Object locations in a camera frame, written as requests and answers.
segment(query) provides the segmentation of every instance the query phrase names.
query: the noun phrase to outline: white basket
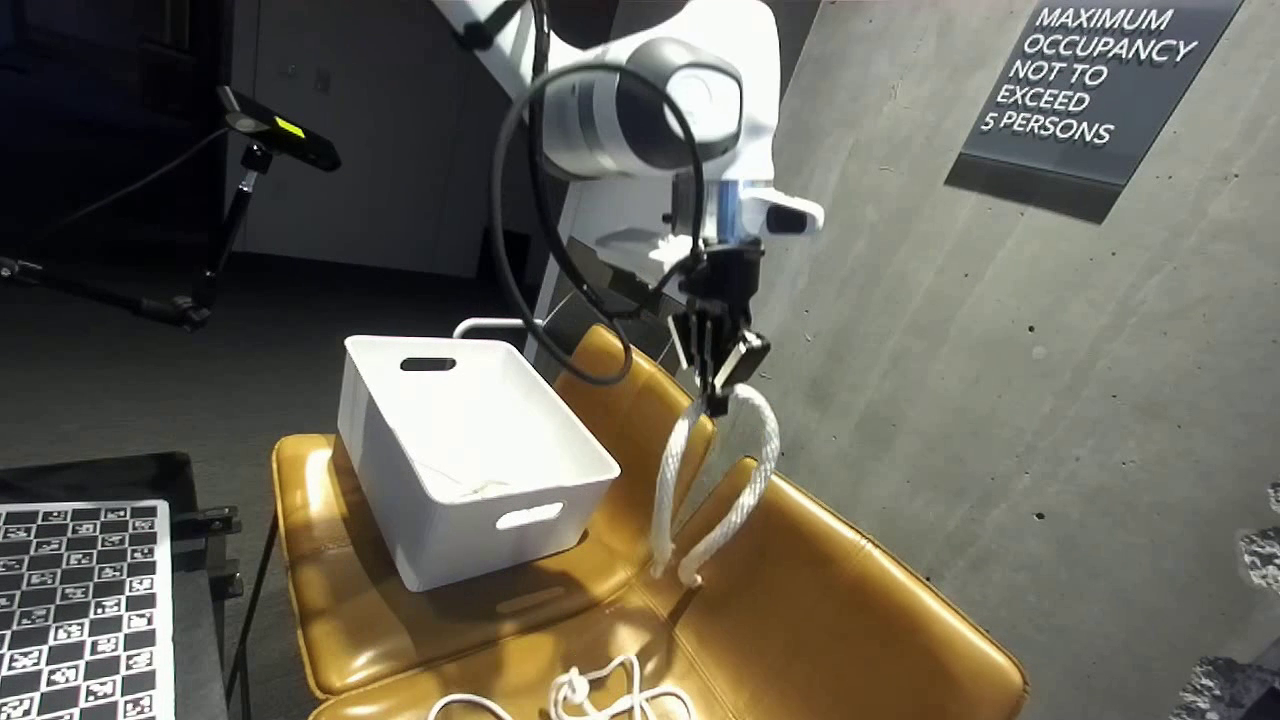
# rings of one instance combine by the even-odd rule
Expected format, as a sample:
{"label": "white basket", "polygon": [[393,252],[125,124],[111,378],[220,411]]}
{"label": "white basket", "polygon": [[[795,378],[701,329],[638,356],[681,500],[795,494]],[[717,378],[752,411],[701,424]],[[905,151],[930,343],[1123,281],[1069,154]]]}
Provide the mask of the white basket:
{"label": "white basket", "polygon": [[622,467],[512,343],[344,349],[337,431],[412,590],[579,541]]}

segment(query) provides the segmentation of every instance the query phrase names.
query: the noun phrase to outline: yellow chair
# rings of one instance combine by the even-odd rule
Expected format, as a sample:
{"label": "yellow chair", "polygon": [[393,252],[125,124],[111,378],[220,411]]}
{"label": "yellow chair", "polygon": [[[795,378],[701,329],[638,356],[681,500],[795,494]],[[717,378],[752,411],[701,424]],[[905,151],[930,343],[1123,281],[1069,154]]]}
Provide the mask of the yellow chair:
{"label": "yellow chair", "polygon": [[[622,349],[590,333],[579,363]],[[701,715],[759,720],[1014,720],[1024,675],[978,624],[872,541],[775,479],[744,532],[690,590],[644,573],[653,467],[685,395],[644,356],[622,388],[560,378],[560,395],[625,462],[564,556],[409,595],[333,437],[277,442],[277,518],[300,615],[314,720],[420,720],[449,693],[541,715],[551,675],[644,660]],[[690,534],[733,504],[727,472]]]}
{"label": "yellow chair", "polygon": [[[598,329],[578,363],[604,377],[622,343]],[[560,378],[560,395],[622,462],[590,534],[560,556],[436,590],[400,585],[337,437],[283,437],[274,447],[296,643],[315,698],[590,610],[638,576],[648,532],[638,506],[653,504],[655,461],[690,395],[641,352],[630,378]],[[707,442],[711,424],[701,424],[685,479]]]}

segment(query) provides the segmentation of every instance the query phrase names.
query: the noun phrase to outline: black sign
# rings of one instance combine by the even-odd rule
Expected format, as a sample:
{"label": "black sign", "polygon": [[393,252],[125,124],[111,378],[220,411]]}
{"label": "black sign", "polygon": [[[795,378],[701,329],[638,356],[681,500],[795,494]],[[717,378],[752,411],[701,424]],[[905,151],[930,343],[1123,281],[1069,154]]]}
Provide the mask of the black sign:
{"label": "black sign", "polygon": [[1043,0],[949,183],[1103,218],[1241,0]]}

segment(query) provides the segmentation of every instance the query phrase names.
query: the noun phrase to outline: occupancy sign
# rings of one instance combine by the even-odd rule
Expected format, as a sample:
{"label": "occupancy sign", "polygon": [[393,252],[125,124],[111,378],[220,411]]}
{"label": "occupancy sign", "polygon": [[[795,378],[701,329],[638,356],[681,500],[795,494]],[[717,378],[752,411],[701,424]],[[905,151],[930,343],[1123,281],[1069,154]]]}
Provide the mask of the occupancy sign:
{"label": "occupancy sign", "polygon": [[949,183],[1103,218],[1241,0],[1043,0]]}

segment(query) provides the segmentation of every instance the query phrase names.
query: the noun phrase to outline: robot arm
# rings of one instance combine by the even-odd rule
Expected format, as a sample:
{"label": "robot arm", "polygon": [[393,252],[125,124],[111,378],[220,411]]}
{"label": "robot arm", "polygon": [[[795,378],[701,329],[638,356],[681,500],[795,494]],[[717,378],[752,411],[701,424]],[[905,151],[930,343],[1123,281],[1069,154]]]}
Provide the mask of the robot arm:
{"label": "robot arm", "polygon": [[[545,169],[567,181],[560,236],[590,242],[609,268],[661,286],[681,356],[701,371],[704,402],[725,411],[727,388],[769,352],[750,301],[764,236],[812,236],[825,212],[773,189],[780,116],[780,47],[764,0],[690,0],[671,21],[600,47],[571,47],[530,0],[436,0],[466,47],[521,101],[545,70],[564,70],[541,96]],[[704,189],[690,197],[693,151]]]}

